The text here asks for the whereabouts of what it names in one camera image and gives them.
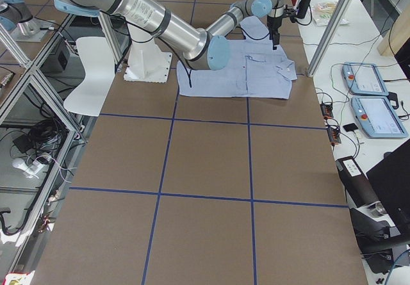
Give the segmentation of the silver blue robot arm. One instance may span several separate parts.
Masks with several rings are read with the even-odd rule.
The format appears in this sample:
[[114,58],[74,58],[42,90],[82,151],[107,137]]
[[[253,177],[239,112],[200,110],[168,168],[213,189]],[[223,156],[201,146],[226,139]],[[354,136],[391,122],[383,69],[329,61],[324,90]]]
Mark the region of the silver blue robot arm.
[[273,50],[276,50],[280,40],[279,28],[285,16],[283,0],[237,1],[206,30],[213,36],[226,36],[238,27],[243,19],[250,16],[258,18],[267,16],[268,36],[272,41]]
[[181,51],[194,70],[220,70],[229,61],[230,48],[225,37],[192,27],[155,0],[54,0],[54,5],[74,15],[121,15],[128,23]]

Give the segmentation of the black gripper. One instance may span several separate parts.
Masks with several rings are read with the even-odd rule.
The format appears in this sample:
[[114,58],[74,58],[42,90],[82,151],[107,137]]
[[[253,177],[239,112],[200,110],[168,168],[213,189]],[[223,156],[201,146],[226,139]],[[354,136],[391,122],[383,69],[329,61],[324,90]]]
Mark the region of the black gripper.
[[280,44],[279,28],[282,25],[282,16],[271,17],[268,16],[268,30],[270,33],[270,39],[272,40],[272,49],[275,50],[275,46]]

